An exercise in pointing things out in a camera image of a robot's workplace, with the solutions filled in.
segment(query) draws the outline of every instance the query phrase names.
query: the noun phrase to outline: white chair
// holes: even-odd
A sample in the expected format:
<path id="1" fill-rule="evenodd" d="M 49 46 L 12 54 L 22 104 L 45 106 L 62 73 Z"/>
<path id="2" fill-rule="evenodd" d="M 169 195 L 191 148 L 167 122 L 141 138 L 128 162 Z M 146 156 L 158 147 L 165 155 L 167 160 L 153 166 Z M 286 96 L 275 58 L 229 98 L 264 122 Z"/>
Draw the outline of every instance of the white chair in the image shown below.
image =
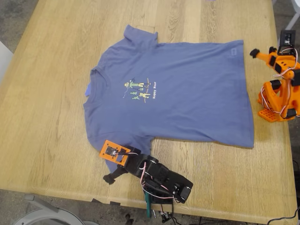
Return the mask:
<path id="1" fill-rule="evenodd" d="M 13 54 L 0 42 L 0 82 L 5 74 L 6 69 L 11 61 Z"/>
<path id="2" fill-rule="evenodd" d="M 291 19 L 291 21 L 289 22 L 289 24 L 287 25 L 287 27 L 285 28 L 285 30 L 290 30 L 300 16 L 300 0 L 291 0 L 291 1 L 292 1 L 292 6 L 294 7 L 296 13 Z"/>

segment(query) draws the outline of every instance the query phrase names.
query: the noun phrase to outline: blue t-shirt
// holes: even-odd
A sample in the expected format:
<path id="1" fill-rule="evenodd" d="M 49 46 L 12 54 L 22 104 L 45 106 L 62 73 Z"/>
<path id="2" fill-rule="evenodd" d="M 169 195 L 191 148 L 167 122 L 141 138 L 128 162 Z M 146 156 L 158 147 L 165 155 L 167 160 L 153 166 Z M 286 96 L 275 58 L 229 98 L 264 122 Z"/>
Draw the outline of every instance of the blue t-shirt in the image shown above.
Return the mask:
<path id="1" fill-rule="evenodd" d="M 253 147 L 243 41 L 157 39 L 128 25 L 92 69 L 84 104 L 90 143 L 100 150 L 107 139 L 145 154 L 154 137 Z"/>

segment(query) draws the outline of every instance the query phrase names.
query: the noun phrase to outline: wooden table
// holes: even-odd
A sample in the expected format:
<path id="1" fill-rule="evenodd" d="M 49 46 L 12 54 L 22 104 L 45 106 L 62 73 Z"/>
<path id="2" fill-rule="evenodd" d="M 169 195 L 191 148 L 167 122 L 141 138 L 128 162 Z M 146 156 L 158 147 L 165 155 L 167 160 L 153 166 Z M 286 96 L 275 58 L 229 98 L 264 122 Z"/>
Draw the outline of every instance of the wooden table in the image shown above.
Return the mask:
<path id="1" fill-rule="evenodd" d="M 244 40 L 255 147 L 154 140 L 153 156 L 194 183 L 175 212 L 255 223 L 291 216 L 288 125 L 257 116 L 274 72 L 249 56 L 277 43 L 270 0 L 40 0 L 0 87 L 0 188 L 146 207 L 136 177 L 102 180 L 108 169 L 84 124 L 90 69 L 127 24 L 158 31 L 159 42 Z"/>

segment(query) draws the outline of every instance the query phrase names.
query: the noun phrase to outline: orange bracket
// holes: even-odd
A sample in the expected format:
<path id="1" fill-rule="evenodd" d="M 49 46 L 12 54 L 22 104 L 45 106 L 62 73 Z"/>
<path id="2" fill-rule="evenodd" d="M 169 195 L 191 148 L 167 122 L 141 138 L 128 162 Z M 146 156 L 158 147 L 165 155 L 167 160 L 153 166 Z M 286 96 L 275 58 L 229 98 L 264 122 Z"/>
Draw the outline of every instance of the orange bracket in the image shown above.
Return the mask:
<path id="1" fill-rule="evenodd" d="M 121 151 L 123 151 L 125 153 L 128 153 L 128 152 L 130 152 L 130 149 L 125 148 L 125 147 L 123 147 L 121 145 L 118 145 L 116 143 L 113 143 L 109 140 L 106 140 L 104 142 L 104 145 L 103 145 L 100 153 L 99 153 L 99 156 L 101 158 L 105 158 L 108 161 L 111 161 L 111 162 L 114 162 L 116 164 L 124 166 L 126 161 L 127 161 L 128 156 L 122 155 L 122 158 L 119 159 L 119 161 L 118 161 L 118 156 L 119 156 L 118 153 L 121 152 Z"/>

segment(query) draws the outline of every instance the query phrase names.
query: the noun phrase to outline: concrete floor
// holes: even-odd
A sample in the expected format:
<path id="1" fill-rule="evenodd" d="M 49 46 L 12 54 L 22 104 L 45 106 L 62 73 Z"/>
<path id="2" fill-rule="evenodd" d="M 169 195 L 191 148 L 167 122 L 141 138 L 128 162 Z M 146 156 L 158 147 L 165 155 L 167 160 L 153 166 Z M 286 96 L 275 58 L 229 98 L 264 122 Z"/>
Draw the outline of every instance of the concrete floor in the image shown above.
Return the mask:
<path id="1" fill-rule="evenodd" d="M 0 0 L 0 41 L 12 52 L 15 51 L 18 42 L 26 28 L 26 24 L 34 10 L 38 0 Z M 274 14 L 277 28 L 277 36 L 285 28 L 294 15 L 294 9 L 289 0 L 278 0 L 274 6 Z M 300 52 L 300 20 L 293 27 L 297 30 L 296 47 Z M 291 146 L 293 159 L 300 162 L 300 119 L 289 122 Z M 23 200 L 23 193 L 0 190 L 0 225 L 13 224 L 18 218 L 34 209 L 34 206 Z M 135 220 L 134 224 L 160 225 L 161 218 L 148 219 L 146 211 L 142 209 L 107 205 L 95 202 L 81 202 L 75 200 L 40 196 L 53 206 L 67 209 L 79 216 L 82 220 L 90 220 L 100 225 L 123 225 L 125 215 L 131 214 Z M 199 217 L 175 214 L 178 222 L 187 224 L 198 224 Z M 244 225 L 244 222 L 227 221 L 226 223 L 215 223 L 226 225 Z"/>

